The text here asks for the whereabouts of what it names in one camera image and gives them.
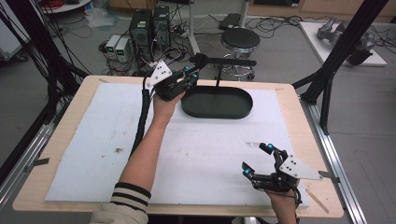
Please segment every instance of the round stool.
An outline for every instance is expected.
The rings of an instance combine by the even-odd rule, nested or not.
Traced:
[[[226,30],[220,39],[221,45],[227,49],[234,51],[233,57],[235,59],[246,59],[251,52],[257,49],[260,45],[260,37],[251,30],[245,28],[233,28]],[[234,76],[240,80],[240,77],[247,76],[248,79],[254,78],[254,70],[252,67],[245,67],[239,65],[232,65],[223,68],[223,72]]]

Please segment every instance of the black stool seat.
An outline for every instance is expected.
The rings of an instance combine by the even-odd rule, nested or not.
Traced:
[[[224,47],[236,49],[241,52],[254,51],[260,44],[260,37],[251,30],[233,28],[226,30],[221,35]]]

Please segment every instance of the black tray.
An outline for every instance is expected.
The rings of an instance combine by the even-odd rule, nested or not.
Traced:
[[[197,86],[181,99],[183,111],[195,118],[242,119],[251,107],[250,94],[234,87]]]

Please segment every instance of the gray floor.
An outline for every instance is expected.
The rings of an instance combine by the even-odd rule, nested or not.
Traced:
[[[219,13],[235,11],[219,9]],[[77,21],[82,11],[64,13],[59,22]],[[209,17],[196,19],[200,32],[216,32],[217,24]],[[117,20],[114,27],[93,28],[86,21],[72,25],[74,34],[66,34],[71,50],[93,74],[106,72],[106,61],[98,46],[111,34],[127,30],[129,20]],[[378,30],[388,26],[378,24]],[[391,36],[396,36],[396,27]],[[227,52],[219,43],[219,35],[197,35],[203,53],[221,57]],[[59,40],[55,39],[64,53]],[[385,67],[342,66],[333,81],[329,115],[329,131],[346,174],[361,205],[368,223],[396,223],[396,56],[384,48],[376,52],[388,63]],[[256,60],[256,77],[253,81],[293,83],[317,71],[321,65],[303,32],[295,27],[282,27],[275,36],[262,39],[260,48],[251,55]],[[188,63],[173,64],[181,68]],[[204,69],[200,78],[212,79],[216,70],[212,65]],[[235,80],[224,76],[223,79]],[[45,105],[47,83],[33,63],[12,61],[0,67],[0,164],[18,144],[23,134]],[[306,87],[297,90],[302,93]],[[0,212],[0,220],[8,223],[87,223],[86,213],[24,213],[13,211],[13,195]],[[348,217],[339,219],[305,218],[302,223],[348,223]]]

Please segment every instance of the wooden table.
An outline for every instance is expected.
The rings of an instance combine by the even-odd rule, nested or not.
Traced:
[[[99,203],[46,202],[50,188],[64,151],[73,138],[86,109],[103,83],[142,83],[141,77],[86,77],[74,100],[67,108],[61,122],[53,133],[40,159],[49,158],[49,164],[35,167],[19,192],[13,208],[18,211],[64,211],[91,212]],[[215,85],[213,80],[199,80],[198,85]],[[327,171],[318,145],[306,120],[304,111],[294,88],[290,84],[221,81],[221,86],[274,90],[282,110],[290,141],[296,156],[316,170]],[[303,180],[311,205],[299,208],[299,217],[341,217],[344,214],[334,186],[330,179],[323,181]],[[215,206],[215,205],[170,205],[151,204],[149,214],[273,217],[271,208],[260,206]]]

